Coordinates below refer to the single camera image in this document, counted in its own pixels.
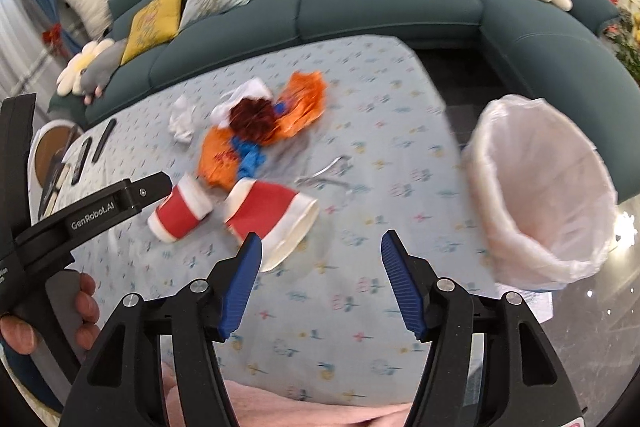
gray floor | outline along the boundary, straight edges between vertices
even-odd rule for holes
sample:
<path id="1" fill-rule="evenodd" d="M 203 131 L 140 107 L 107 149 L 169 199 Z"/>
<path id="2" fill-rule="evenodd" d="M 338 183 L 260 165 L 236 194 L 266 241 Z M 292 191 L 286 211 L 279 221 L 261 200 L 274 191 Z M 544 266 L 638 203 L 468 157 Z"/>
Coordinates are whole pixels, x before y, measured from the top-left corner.
<path id="1" fill-rule="evenodd" d="M 416 52 L 445 103 L 460 145 L 468 142 L 487 103 L 507 94 L 498 76 L 475 50 Z"/>
<path id="2" fill-rule="evenodd" d="M 619 210 L 636 216 L 640 229 L 640 196 Z M 589 427 L 603 420 L 640 365 L 639 298 L 639 236 L 633 247 L 612 247 L 596 275 L 554 293 L 554 317 L 543 328 L 580 406 L 588 408 L 584 420 Z"/>

white plastic bag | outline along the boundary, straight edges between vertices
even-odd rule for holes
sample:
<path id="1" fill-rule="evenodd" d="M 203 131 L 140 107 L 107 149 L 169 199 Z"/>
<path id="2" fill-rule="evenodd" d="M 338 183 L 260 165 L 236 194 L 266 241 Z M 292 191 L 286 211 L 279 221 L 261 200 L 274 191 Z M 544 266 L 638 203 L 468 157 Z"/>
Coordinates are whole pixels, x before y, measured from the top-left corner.
<path id="1" fill-rule="evenodd" d="M 250 98 L 252 100 L 266 98 L 273 100 L 273 94 L 257 76 L 241 84 L 241 86 L 236 87 L 233 91 L 226 92 L 220 99 L 226 97 L 229 97 L 226 102 L 218 104 L 213 108 L 213 111 L 211 111 L 209 120 L 213 127 L 219 127 L 220 129 L 229 127 L 229 114 L 243 98 Z"/>
<path id="2" fill-rule="evenodd" d="M 507 95 L 463 151 L 499 282 L 552 290 L 598 272 L 617 193 L 593 143 L 545 100 Z"/>

yellow embroidered pillow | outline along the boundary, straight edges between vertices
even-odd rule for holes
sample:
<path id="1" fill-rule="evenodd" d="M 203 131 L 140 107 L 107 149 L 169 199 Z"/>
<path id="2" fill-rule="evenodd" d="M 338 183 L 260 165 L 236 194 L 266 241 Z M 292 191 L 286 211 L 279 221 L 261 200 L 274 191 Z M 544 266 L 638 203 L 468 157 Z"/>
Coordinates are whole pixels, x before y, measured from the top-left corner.
<path id="1" fill-rule="evenodd" d="M 180 26 L 181 7 L 182 0 L 152 0 L 136 13 L 120 65 L 158 44 L 175 39 Z"/>

table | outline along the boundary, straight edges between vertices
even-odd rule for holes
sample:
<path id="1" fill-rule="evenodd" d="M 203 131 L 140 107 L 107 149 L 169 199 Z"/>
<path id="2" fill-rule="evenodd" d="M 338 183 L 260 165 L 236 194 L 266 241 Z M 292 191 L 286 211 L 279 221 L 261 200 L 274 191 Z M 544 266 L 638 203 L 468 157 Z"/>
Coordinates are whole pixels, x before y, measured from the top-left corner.
<path id="1" fill-rule="evenodd" d="M 259 76 L 279 92 L 294 70 L 320 70 L 328 87 L 322 118 L 293 139 L 265 149 L 261 177 L 290 184 L 340 155 L 353 157 L 341 180 L 302 190 L 321 215 L 296 251 L 260 274 L 242 324 L 216 346 L 225 378 L 283 396 L 325 403 L 382 405 L 412 401 L 427 348 L 399 314 L 380 258 L 380 238 L 396 229 L 409 252 L 428 258 L 440 276 L 495 295 L 483 264 L 482 233 L 467 197 L 460 150 L 444 104 L 415 55 L 395 38 L 358 36 L 251 58 L 154 94 L 116 115 L 100 161 L 75 187 L 63 185 L 61 208 L 123 178 L 164 170 L 177 182 L 193 172 L 207 115 L 224 92 Z M 195 105 L 191 146 L 167 130 L 172 103 Z M 107 122 L 87 136 L 96 143 Z M 74 162 L 83 140 L 70 149 Z M 223 193 L 215 192 L 218 203 Z M 74 265 L 98 281 L 104 321 L 129 292 L 172 295 L 206 277 L 238 245 L 222 224 L 220 204 L 194 232 L 165 245 L 146 227 L 151 208 L 73 252 Z M 170 344 L 162 356 L 171 358 Z"/>

teal sofa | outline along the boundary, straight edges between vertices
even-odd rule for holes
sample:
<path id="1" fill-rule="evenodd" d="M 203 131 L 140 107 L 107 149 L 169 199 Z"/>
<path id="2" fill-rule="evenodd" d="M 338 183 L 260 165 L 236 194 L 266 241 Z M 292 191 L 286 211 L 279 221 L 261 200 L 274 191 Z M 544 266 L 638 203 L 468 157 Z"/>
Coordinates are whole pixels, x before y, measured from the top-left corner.
<path id="1" fill-rule="evenodd" d="M 112 37 L 129 33 L 151 0 L 110 0 Z M 85 128 L 197 74 L 305 42 L 391 35 L 414 49 L 482 51 L 512 92 L 543 97 L 597 146 L 620 201 L 640 193 L 640 89 L 598 40 L 618 16 L 608 0 L 573 0 L 565 13 L 537 0 L 251 0 L 188 26 L 172 42 L 121 67 L 103 97 L 50 101 Z"/>

